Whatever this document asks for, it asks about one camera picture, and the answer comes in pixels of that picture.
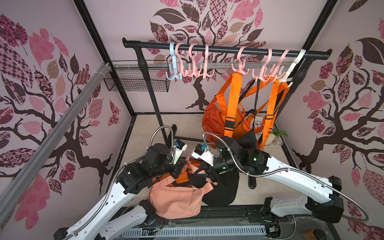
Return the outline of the black and orange bag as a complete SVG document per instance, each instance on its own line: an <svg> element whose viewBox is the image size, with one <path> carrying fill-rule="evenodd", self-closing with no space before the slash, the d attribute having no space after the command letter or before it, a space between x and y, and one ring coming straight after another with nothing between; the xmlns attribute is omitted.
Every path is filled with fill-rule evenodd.
<svg viewBox="0 0 384 240"><path fill-rule="evenodd" d="M202 167L202 163L191 160L191 165L172 183L175 187L196 187L202 188L213 173L206 174L207 166ZM239 186L239 173L230 171L219 174L213 183L213 190L203 196L203 203L211 207L223 207L230 205L236 198Z"/></svg>

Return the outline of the bright orange waist bag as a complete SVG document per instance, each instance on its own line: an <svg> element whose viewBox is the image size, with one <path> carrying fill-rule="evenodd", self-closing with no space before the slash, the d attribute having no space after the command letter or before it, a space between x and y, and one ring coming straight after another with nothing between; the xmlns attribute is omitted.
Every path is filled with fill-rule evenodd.
<svg viewBox="0 0 384 240"><path fill-rule="evenodd" d="M257 114L256 114L258 115L264 107L267 107L263 132L255 133L256 138L258 140L257 149L260 149L260 150L265 149L267 139L269 135L273 132L274 123L277 118L279 107L281 106L282 101L285 99L286 95L290 90L290 87L288 86L287 83L280 83L279 80L276 80L271 77L268 77L267 80L268 80L267 82L261 81L260 90L266 85L268 85L269 83L272 83L273 86L272 86L270 98L259 109L257 109ZM250 89L245 96L249 97L253 94L256 94L256 89L257 89L257 86ZM253 116L253 114L249 114L249 111L246 112L242 104L239 104L239 106L240 106L239 109L244 112L244 117L240 120L240 123L238 124L238 126L242 128L245 134L247 131L251 129L251 125L252 125L251 122L253 122L255 117Z"/></svg>

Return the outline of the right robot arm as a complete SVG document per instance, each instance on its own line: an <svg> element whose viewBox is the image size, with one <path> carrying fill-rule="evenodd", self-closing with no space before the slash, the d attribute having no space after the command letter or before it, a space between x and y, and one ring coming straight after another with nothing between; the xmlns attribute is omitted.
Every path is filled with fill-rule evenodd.
<svg viewBox="0 0 384 240"><path fill-rule="evenodd" d="M336 176L318 177L289 166L257 148L242 148L232 138L217 140L218 155L207 145L194 150L194 157L204 161L215 175L238 171L249 178L266 178L299 192L290 198L265 199L263 214L275 219L287 215L312 215L317 219L338 223L344 213L344 202L339 192L342 181Z"/></svg>

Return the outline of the small black sling bag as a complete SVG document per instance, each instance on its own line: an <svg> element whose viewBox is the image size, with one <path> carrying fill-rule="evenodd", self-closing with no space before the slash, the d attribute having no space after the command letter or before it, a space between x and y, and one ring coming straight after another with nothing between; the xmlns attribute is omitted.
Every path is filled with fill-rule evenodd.
<svg viewBox="0 0 384 240"><path fill-rule="evenodd" d="M253 114L255 117L257 114L257 102L259 98L259 90L260 90L261 80L257 79L257 89L256 96L254 102L254 108L249 111L249 114ZM241 138L238 139L238 143L244 149L257 149L258 148L258 140L255 134L255 126L254 123L251 122L251 129L247 131Z"/></svg>

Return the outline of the dark orange backpack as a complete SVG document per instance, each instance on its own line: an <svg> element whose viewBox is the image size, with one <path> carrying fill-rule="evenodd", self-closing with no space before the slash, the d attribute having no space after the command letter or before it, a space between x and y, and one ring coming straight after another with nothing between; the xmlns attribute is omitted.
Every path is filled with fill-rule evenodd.
<svg viewBox="0 0 384 240"><path fill-rule="evenodd" d="M202 120L204 131L236 140L244 135L244 131L238 126L244 117L244 112L239 109L242 80L240 73L230 75L204 112Z"/></svg>

